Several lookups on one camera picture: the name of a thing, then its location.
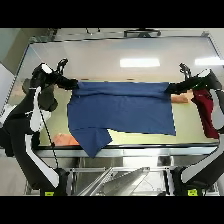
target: dark red fabric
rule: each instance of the dark red fabric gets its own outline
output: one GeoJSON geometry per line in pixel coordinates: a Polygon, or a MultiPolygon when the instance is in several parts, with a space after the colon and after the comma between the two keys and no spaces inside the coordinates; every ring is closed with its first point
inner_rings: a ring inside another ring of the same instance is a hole
{"type": "Polygon", "coordinates": [[[218,132],[212,125],[211,113],[213,110],[213,100],[211,94],[206,90],[193,90],[194,98],[192,102],[197,105],[201,117],[202,126],[207,138],[218,139],[218,132]]]}

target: blue cloth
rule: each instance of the blue cloth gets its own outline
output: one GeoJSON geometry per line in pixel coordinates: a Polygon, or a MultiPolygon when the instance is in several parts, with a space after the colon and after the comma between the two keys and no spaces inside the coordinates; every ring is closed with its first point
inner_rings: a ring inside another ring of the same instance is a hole
{"type": "Polygon", "coordinates": [[[112,141],[107,129],[176,135],[168,85],[79,82],[68,104],[69,130],[90,157],[112,141]]]}

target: table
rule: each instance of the table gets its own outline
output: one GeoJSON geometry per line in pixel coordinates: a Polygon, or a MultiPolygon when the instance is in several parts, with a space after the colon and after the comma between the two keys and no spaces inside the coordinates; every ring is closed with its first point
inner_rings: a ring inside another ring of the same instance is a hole
{"type": "MultiPolygon", "coordinates": [[[[161,36],[157,38],[124,38],[123,32],[56,36],[54,41],[38,37],[26,50],[8,103],[18,104],[23,99],[22,83],[25,78],[31,78],[33,69],[41,62],[56,68],[62,58],[68,58],[64,75],[82,81],[180,82],[184,80],[184,75],[179,71],[180,63],[186,64],[196,75],[208,66],[197,66],[195,59],[208,57],[221,56],[209,34],[201,31],[161,30],[161,36]],[[124,58],[156,58],[160,66],[123,68],[120,60],[124,58]]],[[[224,84],[223,67],[218,65],[211,68],[224,84]]],[[[58,133],[69,134],[67,103],[70,96],[70,91],[55,88],[59,106],[47,121],[52,137],[58,133]]],[[[97,156],[200,155],[212,152],[218,141],[205,137],[196,106],[193,103],[173,104],[172,109],[176,136],[109,130],[113,142],[97,156]]],[[[37,153],[43,157],[53,156],[45,130],[41,132],[40,140],[41,147],[37,153]]],[[[56,149],[59,157],[87,156],[79,146],[56,149]]]]}

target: floor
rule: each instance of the floor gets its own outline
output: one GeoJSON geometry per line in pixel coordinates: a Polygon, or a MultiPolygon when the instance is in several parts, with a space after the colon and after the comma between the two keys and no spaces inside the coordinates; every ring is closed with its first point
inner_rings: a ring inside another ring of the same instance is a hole
{"type": "MultiPolygon", "coordinates": [[[[126,28],[101,28],[102,32],[116,32],[123,31],[126,28]]],[[[224,55],[224,44],[222,42],[224,38],[224,29],[211,29],[211,28],[200,28],[205,30],[210,30],[214,39],[220,49],[220,51],[224,55]]],[[[90,32],[96,32],[97,29],[89,29],[90,32]]],[[[71,33],[85,33],[84,28],[65,28],[61,29],[58,32],[58,35],[71,34],[71,33]]],[[[175,157],[173,158],[173,163],[175,165],[189,165],[192,163],[196,163],[201,160],[203,157],[175,157]]],[[[45,162],[51,166],[55,166],[54,159],[44,159],[45,162]]],[[[59,165],[63,168],[66,167],[74,167],[76,164],[75,159],[59,159],[59,165]]],[[[97,159],[85,159],[82,161],[83,167],[109,167],[109,166],[122,166],[125,164],[126,166],[133,165],[135,166],[155,166],[155,165],[163,165],[164,160],[161,158],[124,158],[124,159],[114,159],[114,158],[97,158],[97,159]]],[[[26,179],[19,168],[17,161],[14,158],[0,158],[0,195],[23,195],[26,179]]],[[[80,188],[85,187],[87,182],[80,182],[82,186],[80,188]]]]}

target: yellow label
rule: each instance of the yellow label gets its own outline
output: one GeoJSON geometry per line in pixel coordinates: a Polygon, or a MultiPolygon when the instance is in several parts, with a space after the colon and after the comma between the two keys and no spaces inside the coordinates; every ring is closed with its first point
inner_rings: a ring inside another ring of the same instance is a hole
{"type": "Polygon", "coordinates": [[[45,192],[45,196],[53,196],[54,192],[45,192]]]}
{"type": "Polygon", "coordinates": [[[188,190],[188,196],[198,196],[198,192],[196,189],[188,190]]]}

